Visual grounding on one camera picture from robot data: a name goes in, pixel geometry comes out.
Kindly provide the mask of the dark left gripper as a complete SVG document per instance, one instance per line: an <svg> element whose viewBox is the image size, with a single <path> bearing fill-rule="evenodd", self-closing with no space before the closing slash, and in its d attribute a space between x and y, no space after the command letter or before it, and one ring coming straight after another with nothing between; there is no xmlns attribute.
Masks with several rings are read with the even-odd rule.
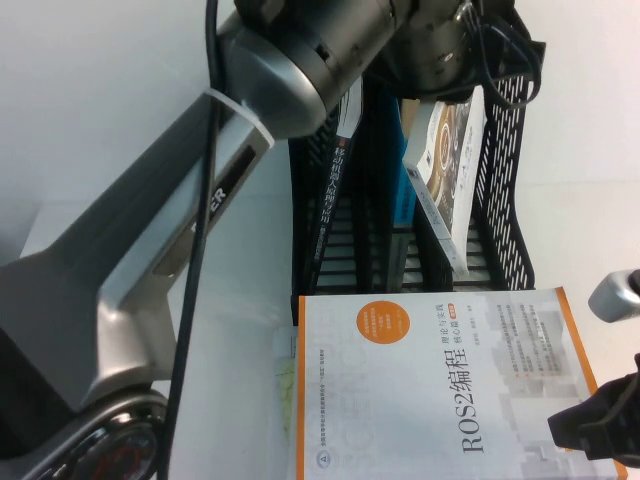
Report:
<svg viewBox="0 0 640 480"><path fill-rule="evenodd" d="M385 46L390 82L403 97L437 97L463 76L470 48L462 1L410 1Z"/></svg>

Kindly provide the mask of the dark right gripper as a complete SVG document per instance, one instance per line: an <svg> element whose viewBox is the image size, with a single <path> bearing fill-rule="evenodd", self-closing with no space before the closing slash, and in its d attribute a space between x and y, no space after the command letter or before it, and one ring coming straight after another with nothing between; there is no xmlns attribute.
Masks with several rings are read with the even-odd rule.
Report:
<svg viewBox="0 0 640 480"><path fill-rule="evenodd" d="M601 419L601 395L605 414ZM555 413L548 419L552 437L558 447L596 451L600 441L590 434L574 431L599 421L604 431L606 451L610 456L639 455L639 370L609 381L589 398Z"/></svg>

